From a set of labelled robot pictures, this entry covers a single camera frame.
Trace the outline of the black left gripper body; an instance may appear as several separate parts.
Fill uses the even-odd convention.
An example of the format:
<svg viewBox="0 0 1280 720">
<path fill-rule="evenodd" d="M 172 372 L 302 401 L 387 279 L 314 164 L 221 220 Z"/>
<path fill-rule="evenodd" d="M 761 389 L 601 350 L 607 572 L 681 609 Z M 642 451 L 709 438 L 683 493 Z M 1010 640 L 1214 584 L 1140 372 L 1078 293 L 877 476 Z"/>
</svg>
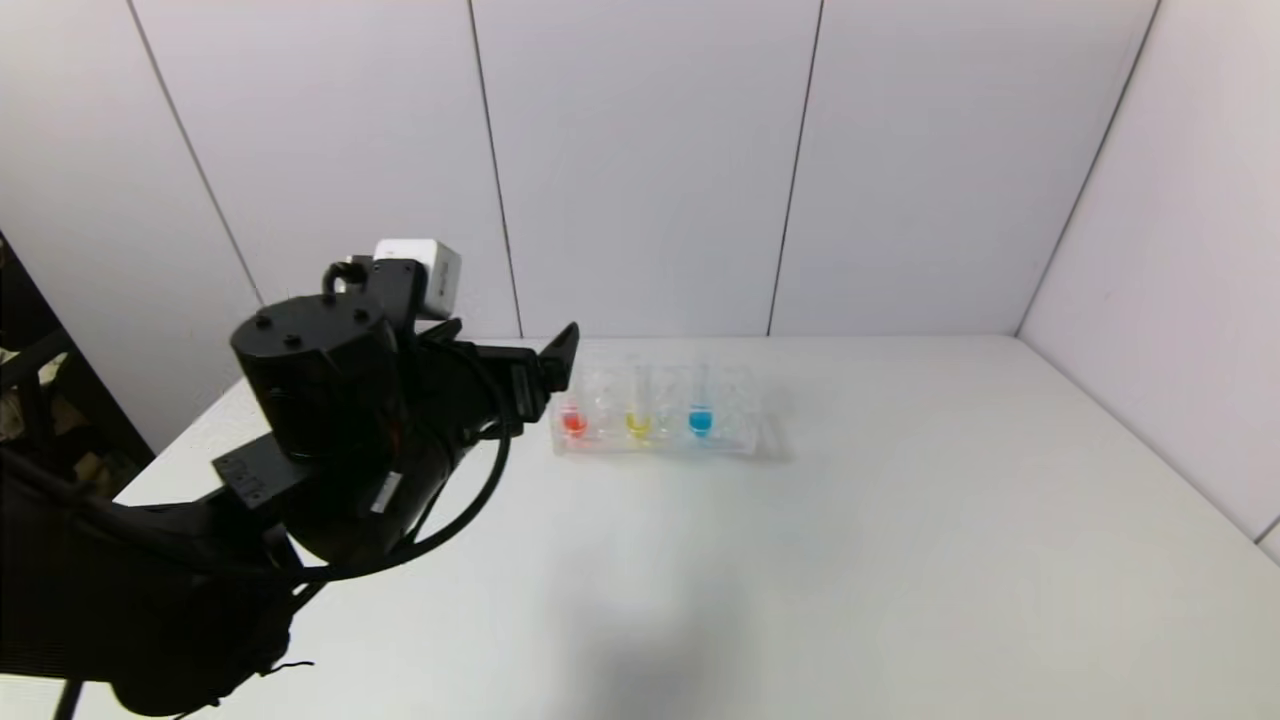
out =
<svg viewBox="0 0 1280 720">
<path fill-rule="evenodd" d="M 549 391 L 530 348 L 420 340 L 413 438 L 498 439 L 540 420 Z"/>
</svg>

